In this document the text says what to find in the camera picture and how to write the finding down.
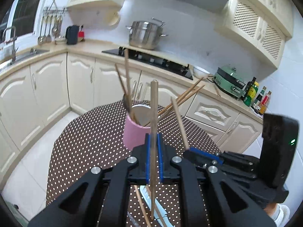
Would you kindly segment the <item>right hand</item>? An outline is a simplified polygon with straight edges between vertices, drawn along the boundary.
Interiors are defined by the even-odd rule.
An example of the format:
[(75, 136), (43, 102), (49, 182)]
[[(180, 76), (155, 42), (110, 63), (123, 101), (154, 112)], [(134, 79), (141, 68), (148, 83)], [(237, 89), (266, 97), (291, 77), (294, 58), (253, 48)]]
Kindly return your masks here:
[(290, 217), (290, 209), (284, 204), (270, 203), (264, 211), (274, 220), (277, 227), (284, 227)]

